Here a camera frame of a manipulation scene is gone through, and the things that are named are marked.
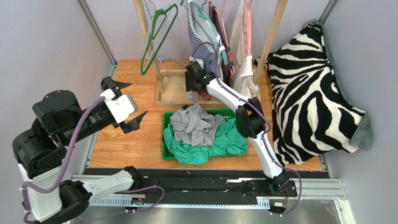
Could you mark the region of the grey tank top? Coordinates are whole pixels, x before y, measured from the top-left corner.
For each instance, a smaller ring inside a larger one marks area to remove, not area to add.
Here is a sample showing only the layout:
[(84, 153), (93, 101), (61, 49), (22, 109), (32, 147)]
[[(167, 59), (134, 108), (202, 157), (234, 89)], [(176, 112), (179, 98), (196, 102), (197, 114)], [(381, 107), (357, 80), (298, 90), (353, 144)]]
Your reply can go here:
[(192, 147), (210, 147), (215, 144), (217, 129), (225, 118), (219, 114), (209, 114), (195, 104), (173, 113), (170, 121), (177, 142)]

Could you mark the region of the green velvet hanger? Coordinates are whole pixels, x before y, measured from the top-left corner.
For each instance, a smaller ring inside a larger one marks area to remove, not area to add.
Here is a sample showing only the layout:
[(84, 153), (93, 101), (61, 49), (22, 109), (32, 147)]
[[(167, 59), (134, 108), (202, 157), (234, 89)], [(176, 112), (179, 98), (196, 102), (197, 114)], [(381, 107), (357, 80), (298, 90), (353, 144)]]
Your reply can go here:
[[(146, 47), (140, 64), (140, 75), (145, 75), (157, 57), (157, 54), (162, 47), (173, 23), (178, 15), (177, 4), (169, 4), (164, 8), (156, 9), (154, 5), (154, 13), (149, 10), (147, 1), (145, 0), (145, 7), (149, 14), (149, 31), (146, 34)], [(155, 41), (154, 49), (151, 50), (147, 64), (144, 66), (144, 60), (149, 52), (150, 45)]]

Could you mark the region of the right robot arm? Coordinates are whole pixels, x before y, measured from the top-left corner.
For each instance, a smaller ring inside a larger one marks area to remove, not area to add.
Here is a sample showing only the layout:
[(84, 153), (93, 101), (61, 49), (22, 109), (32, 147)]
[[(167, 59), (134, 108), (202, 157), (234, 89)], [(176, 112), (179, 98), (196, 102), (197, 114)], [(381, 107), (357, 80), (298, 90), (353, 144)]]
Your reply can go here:
[(212, 72), (206, 72), (199, 62), (187, 65), (185, 72), (186, 89), (204, 91), (216, 97), (235, 112), (235, 125), (239, 134), (248, 139), (258, 155), (264, 175), (268, 178), (268, 188), (280, 191), (289, 181), (284, 167), (277, 161), (267, 133), (269, 121), (265, 118), (258, 98), (245, 97), (226, 85)]

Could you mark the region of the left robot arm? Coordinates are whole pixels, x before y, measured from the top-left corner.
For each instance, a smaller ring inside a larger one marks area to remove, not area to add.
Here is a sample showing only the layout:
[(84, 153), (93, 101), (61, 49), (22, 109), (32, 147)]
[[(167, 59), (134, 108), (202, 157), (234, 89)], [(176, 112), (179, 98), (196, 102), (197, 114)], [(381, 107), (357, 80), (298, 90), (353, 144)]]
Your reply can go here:
[(86, 109), (69, 90), (52, 91), (33, 105), (36, 119), (32, 127), (12, 143), (23, 177), (25, 223), (33, 215), (35, 224), (62, 224), (80, 216), (99, 199), (144, 186), (142, 175), (133, 166), (95, 181), (64, 179), (78, 141), (107, 126), (124, 133), (139, 129), (143, 114), (128, 120), (138, 109), (133, 98), (121, 92), (128, 86), (103, 78), (100, 98)]

